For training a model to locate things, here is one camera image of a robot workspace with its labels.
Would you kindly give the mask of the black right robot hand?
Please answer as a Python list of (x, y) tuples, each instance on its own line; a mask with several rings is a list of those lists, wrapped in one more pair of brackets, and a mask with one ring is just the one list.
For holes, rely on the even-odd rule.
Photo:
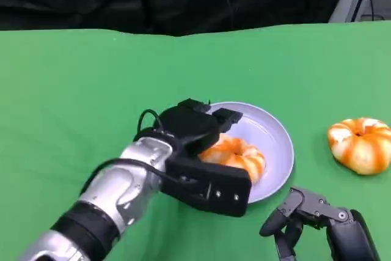
[(291, 187), (288, 196), (263, 223), (262, 237), (274, 237), (280, 260), (296, 260), (294, 247), (304, 226), (326, 229), (333, 260), (379, 260), (362, 214), (335, 207), (326, 198), (304, 188)]

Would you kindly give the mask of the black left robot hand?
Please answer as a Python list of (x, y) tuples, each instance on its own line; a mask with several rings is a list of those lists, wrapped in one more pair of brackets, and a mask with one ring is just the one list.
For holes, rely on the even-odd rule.
[(243, 113), (227, 108), (212, 109), (210, 103), (188, 98), (164, 110), (153, 126), (166, 134), (171, 134), (191, 156), (209, 149), (237, 124)]

